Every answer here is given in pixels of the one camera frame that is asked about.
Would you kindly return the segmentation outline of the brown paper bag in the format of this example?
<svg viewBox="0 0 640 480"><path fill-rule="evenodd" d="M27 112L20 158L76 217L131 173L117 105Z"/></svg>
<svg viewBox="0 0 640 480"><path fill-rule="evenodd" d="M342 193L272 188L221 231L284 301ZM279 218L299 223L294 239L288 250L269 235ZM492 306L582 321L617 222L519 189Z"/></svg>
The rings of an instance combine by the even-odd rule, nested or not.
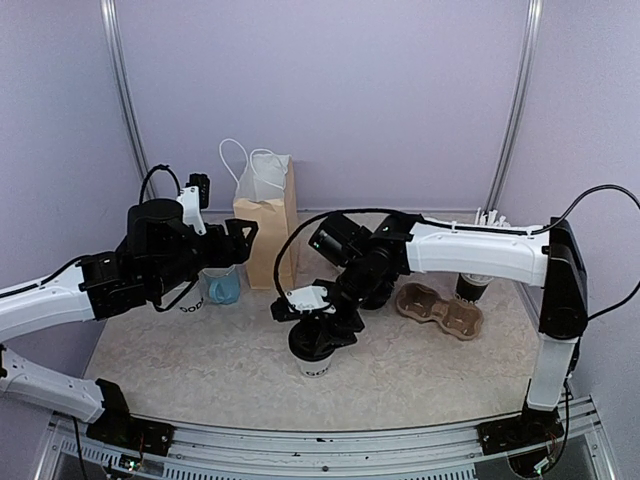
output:
<svg viewBox="0 0 640 480"><path fill-rule="evenodd" d="M299 225L294 162L289 154L270 149L247 151L232 138L222 140L218 154L223 166L231 171L223 148L227 143L239 147L245 166L241 174L233 173L236 183L233 197L235 217L258 224L246 272L249 286L255 290L274 287L273 269L277 254Z"/></svg>

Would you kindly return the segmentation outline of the white paper coffee cup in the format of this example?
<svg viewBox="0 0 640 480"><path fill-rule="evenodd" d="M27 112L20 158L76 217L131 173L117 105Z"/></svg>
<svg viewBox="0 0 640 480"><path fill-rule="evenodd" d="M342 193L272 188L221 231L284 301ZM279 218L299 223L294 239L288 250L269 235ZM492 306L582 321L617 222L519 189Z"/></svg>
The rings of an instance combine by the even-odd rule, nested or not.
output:
<svg viewBox="0 0 640 480"><path fill-rule="evenodd" d="M318 378L325 375L332 364L334 350L328 353L311 354L310 352L293 352L295 362L300 373L309 378Z"/></svg>

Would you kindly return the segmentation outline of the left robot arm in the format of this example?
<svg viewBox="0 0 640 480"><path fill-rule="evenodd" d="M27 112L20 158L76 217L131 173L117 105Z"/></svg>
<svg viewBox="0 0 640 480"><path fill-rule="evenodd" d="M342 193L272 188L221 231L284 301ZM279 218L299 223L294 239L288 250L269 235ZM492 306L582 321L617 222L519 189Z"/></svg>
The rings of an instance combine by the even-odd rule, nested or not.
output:
<svg viewBox="0 0 640 480"><path fill-rule="evenodd" d="M154 199L131 207L127 233L114 251L71 260L48 277L1 294L1 340L75 322L100 321L150 304L175 307L202 270L245 263L258 233L254 221L202 220L198 199ZM118 385L83 380L1 349L1 391L74 417L121 445L140 434Z"/></svg>

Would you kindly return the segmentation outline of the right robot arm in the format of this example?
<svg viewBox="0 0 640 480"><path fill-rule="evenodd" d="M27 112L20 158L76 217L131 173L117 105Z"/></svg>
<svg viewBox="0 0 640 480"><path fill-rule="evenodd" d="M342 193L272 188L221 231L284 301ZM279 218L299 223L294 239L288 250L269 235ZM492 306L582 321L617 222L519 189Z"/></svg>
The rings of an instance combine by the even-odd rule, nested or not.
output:
<svg viewBox="0 0 640 480"><path fill-rule="evenodd" d="M338 210L317 216L320 226L309 243L342 272L333 282L286 293L294 309L347 319L364 304L384 304L397 278L412 273L464 273L544 288L528 408L511 423L518 442L535 442L550 427L549 412L560 401L575 346L588 324L586 272L568 222L504 228L388 210L369 231L349 215Z"/></svg>

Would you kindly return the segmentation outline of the blue ceramic mug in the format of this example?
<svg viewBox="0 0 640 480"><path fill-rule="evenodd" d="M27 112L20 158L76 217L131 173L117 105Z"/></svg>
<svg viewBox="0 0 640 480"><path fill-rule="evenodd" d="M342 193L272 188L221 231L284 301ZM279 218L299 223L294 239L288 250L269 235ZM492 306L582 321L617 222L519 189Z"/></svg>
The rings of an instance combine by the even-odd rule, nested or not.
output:
<svg viewBox="0 0 640 480"><path fill-rule="evenodd" d="M235 266L208 268L202 272L207 298L217 305L231 305L241 293L239 273Z"/></svg>

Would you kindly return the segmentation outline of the black lid stack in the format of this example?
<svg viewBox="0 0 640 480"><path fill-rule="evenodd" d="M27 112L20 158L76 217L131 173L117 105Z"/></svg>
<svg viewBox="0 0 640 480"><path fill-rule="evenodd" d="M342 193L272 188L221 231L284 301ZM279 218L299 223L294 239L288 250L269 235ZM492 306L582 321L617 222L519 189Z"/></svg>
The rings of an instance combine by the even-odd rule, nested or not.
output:
<svg viewBox="0 0 640 480"><path fill-rule="evenodd" d="M390 299L395 287L393 279L385 279L381 284L360 304L364 310L378 310Z"/></svg>

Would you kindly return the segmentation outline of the white paper cup stack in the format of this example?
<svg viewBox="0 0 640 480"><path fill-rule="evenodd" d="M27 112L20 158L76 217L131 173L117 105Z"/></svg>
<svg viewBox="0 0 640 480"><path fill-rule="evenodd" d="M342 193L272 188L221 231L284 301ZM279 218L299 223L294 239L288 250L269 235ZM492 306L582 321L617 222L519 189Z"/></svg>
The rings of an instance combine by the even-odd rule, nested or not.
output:
<svg viewBox="0 0 640 480"><path fill-rule="evenodd" d="M176 309L183 314L196 313L204 304L201 281L185 282L178 296L180 299L176 304Z"/></svg>

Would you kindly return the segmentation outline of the cardboard cup carrier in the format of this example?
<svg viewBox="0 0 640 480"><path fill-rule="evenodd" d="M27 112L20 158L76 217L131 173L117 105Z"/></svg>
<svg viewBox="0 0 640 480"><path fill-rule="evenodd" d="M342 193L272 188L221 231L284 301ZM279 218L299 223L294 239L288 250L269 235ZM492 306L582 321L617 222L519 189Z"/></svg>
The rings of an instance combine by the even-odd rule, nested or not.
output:
<svg viewBox="0 0 640 480"><path fill-rule="evenodd" d="M436 322L443 332L461 341L477 338L484 322L483 312L474 304L444 299L436 290L416 282L400 288L395 307L401 316L419 324Z"/></svg>

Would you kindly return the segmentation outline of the black cup of straws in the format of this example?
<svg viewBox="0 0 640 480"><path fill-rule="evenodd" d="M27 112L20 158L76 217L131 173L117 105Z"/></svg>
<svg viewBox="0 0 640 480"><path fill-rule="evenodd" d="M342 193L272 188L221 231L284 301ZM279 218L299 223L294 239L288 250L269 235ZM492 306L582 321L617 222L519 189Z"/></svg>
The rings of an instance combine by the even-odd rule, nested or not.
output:
<svg viewBox="0 0 640 480"><path fill-rule="evenodd" d="M497 209L476 211L474 224L479 226L510 227L505 215L501 215ZM455 298L467 303L475 304L480 300L493 281L493 277L476 274L460 273L457 277Z"/></svg>

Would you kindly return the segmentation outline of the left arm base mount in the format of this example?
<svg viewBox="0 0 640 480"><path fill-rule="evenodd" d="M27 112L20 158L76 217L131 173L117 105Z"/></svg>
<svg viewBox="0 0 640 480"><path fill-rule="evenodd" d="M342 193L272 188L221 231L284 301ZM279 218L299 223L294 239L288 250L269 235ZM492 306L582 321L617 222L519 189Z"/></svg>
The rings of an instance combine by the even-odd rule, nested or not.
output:
<svg viewBox="0 0 640 480"><path fill-rule="evenodd" d="M124 394L116 383L105 379L97 379L95 383L103 396L104 411L97 420L88 424L86 436L138 453L167 457L175 427L132 416Z"/></svg>

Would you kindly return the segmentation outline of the left aluminium frame post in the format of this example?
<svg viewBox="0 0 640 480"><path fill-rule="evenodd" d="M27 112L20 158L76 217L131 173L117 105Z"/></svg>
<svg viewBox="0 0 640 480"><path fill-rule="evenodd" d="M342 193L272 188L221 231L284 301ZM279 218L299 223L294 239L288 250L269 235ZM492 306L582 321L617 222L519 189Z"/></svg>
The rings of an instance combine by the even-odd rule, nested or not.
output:
<svg viewBox="0 0 640 480"><path fill-rule="evenodd" d="M114 0L100 0L99 4L125 129L133 153L136 172L140 181L143 181L150 167L128 81L124 48L119 29L117 2Z"/></svg>

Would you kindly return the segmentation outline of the aluminium frame post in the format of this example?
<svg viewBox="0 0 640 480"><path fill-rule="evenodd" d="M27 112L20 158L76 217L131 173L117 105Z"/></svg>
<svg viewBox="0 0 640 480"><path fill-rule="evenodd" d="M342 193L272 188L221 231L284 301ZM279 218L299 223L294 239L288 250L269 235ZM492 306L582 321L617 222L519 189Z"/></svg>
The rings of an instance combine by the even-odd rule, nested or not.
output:
<svg viewBox="0 0 640 480"><path fill-rule="evenodd" d="M119 29L117 2L114 0L100 0L99 4L125 129L133 153L136 172L140 181L143 181L150 167L128 81L124 48Z"/></svg>
<svg viewBox="0 0 640 480"><path fill-rule="evenodd" d="M542 0L530 0L528 2L525 31L516 75L516 83L506 129L501 143L498 162L485 202L485 208L487 210L493 210L498 207L500 197L504 191L508 178L509 168L512 164L513 151L525 110L530 77L534 65L543 4L544 2Z"/></svg>

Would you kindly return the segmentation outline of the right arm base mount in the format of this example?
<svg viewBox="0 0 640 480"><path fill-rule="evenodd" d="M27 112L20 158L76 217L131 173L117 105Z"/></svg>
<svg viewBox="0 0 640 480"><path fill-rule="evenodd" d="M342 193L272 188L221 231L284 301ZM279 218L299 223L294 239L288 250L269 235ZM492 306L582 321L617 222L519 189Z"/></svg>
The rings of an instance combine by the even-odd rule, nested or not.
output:
<svg viewBox="0 0 640 480"><path fill-rule="evenodd" d="M564 435L558 409L532 410L527 404L519 414L480 423L476 430L484 455L520 449Z"/></svg>

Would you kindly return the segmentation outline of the right aluminium frame post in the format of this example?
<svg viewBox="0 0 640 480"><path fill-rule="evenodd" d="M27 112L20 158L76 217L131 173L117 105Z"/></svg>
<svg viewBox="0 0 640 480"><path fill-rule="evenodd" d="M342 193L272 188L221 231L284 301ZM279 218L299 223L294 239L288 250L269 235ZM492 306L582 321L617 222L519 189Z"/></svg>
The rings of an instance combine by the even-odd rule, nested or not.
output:
<svg viewBox="0 0 640 480"><path fill-rule="evenodd" d="M543 4L544 2L542 0L530 0L528 2L525 31L516 75L516 83L506 129L501 143L498 162L485 202L485 208L487 210L493 210L498 207L500 197L504 191L508 178L509 168L512 164L513 151L525 110L530 77L534 65Z"/></svg>

